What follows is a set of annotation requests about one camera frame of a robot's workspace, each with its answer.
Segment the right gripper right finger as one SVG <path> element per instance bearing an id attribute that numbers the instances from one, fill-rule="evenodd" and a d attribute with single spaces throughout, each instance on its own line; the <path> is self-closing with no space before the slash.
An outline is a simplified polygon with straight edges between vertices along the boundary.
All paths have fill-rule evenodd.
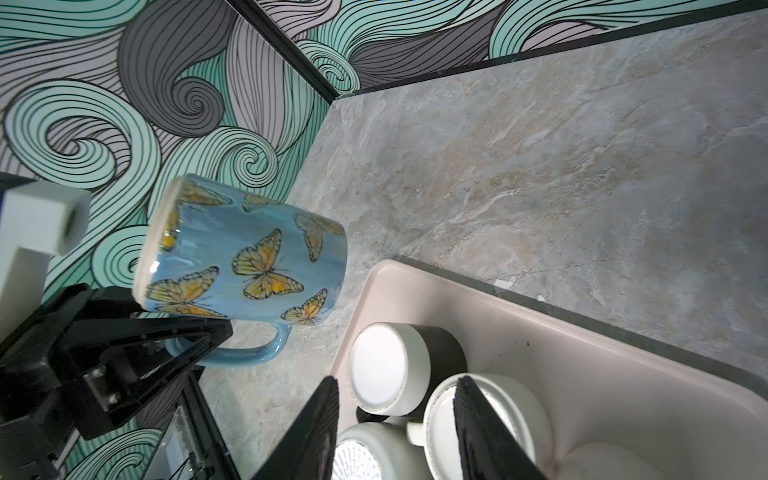
<path id="1" fill-rule="evenodd" d="M 457 380 L 453 411 L 463 479 L 545 479 L 469 375 Z"/>

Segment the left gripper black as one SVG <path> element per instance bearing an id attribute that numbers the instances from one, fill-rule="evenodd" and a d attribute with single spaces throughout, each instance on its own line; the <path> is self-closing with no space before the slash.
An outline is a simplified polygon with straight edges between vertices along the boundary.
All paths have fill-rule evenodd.
<path id="1" fill-rule="evenodd" d="M 142 426 L 157 414 L 162 431 L 143 477 L 240 477 L 193 369 L 231 323 L 137 312 L 127 288 L 64 287 L 2 341 L 2 478 L 58 478 L 73 433 L 104 435 L 162 395 L 140 414 Z"/>

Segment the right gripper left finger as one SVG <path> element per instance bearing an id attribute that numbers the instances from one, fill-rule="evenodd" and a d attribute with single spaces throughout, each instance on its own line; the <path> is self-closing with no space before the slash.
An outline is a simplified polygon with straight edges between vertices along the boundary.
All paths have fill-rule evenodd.
<path id="1" fill-rule="evenodd" d="M 331 479 L 338 419 L 338 381 L 326 376 L 253 479 Z"/>

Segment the white ribbed mug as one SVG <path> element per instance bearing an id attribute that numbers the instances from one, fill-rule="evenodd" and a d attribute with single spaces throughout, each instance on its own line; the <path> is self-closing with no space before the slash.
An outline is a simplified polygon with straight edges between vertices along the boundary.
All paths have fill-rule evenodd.
<path id="1" fill-rule="evenodd" d="M 424 453 L 387 423 L 360 423 L 338 437 L 332 479 L 431 479 Z"/>

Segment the blue butterfly mug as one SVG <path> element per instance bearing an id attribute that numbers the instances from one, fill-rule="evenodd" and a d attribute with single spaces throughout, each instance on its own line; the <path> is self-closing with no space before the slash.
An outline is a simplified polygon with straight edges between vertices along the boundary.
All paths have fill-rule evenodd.
<path id="1" fill-rule="evenodd" d="M 209 368 L 267 363 L 295 327 L 325 323 L 345 277 L 341 223 L 196 175 L 175 178 L 150 219 L 132 294 L 147 312 L 272 325 L 268 343 L 218 347 Z"/>

